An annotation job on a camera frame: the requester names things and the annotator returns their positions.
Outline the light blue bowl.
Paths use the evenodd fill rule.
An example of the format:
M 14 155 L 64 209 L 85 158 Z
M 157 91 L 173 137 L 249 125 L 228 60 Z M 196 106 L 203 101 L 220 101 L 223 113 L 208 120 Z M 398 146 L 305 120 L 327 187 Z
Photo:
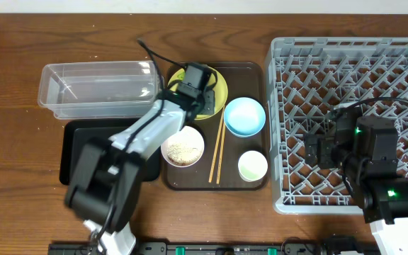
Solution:
M 266 113 L 257 100 L 239 97 L 226 105 L 223 120 L 233 135 L 245 138 L 257 134 L 264 128 Z

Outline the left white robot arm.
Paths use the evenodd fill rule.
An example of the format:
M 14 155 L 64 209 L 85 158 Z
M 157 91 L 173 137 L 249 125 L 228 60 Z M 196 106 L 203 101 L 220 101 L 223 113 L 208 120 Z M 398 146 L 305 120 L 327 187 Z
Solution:
M 136 239 L 129 221 L 137 205 L 145 162 L 161 145 L 193 122 L 205 107 L 205 93 L 217 72 L 191 62 L 183 79 L 159 92 L 148 113 L 109 139 L 94 137 L 83 147 L 64 204 L 92 225 L 76 254 L 130 254 Z

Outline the white bowl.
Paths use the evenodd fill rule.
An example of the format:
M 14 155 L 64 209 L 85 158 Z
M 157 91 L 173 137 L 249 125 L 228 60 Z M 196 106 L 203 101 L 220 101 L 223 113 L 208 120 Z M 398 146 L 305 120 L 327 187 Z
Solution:
M 161 145 L 163 158 L 172 166 L 184 168 L 195 164 L 203 155 L 203 136 L 194 128 L 185 126 Z

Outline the pile of rice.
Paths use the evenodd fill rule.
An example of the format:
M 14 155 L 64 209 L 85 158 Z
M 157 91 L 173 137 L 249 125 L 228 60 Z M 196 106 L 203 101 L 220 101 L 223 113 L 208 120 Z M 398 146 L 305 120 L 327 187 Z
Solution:
M 199 160 L 201 152 L 200 147 L 184 142 L 170 144 L 166 149 L 169 160 L 178 166 L 188 166 L 195 163 Z

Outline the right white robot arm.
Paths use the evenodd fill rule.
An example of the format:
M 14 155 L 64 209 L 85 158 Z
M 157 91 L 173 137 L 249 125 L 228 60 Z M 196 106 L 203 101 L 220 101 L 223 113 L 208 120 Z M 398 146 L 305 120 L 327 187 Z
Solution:
M 305 162 L 337 168 L 381 254 L 408 254 L 408 178 L 397 172 L 395 122 L 364 115 L 361 107 L 331 111 L 335 129 L 304 136 Z

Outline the white cup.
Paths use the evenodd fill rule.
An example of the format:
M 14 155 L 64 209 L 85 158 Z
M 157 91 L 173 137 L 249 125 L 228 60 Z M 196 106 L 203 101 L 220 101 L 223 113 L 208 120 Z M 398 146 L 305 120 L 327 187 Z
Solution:
M 251 150 L 243 153 L 237 163 L 239 175 L 246 182 L 261 180 L 268 171 L 268 162 L 265 156 Z

